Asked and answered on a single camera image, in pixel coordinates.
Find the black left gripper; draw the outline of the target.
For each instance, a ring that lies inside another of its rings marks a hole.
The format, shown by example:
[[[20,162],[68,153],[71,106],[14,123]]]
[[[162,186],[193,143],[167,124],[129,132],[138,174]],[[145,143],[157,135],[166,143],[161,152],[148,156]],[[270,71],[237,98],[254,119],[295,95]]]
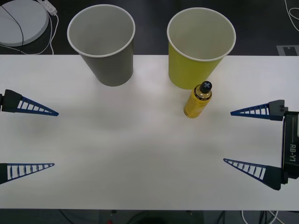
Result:
[[[12,113],[40,114],[58,116],[59,113],[13,90],[0,94],[0,111],[4,102],[4,111]],[[0,183],[4,184],[55,166],[54,163],[1,163]]]

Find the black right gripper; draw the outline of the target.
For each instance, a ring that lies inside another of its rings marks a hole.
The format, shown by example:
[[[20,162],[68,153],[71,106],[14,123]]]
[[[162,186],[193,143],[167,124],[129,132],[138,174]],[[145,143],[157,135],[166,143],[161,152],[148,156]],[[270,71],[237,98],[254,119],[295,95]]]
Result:
[[[288,111],[284,100],[242,108],[230,113],[231,116],[268,120],[283,120],[282,169],[284,176],[299,177],[299,113]],[[258,180],[274,190],[280,190],[282,169],[244,161],[224,158],[223,161],[246,175]]]

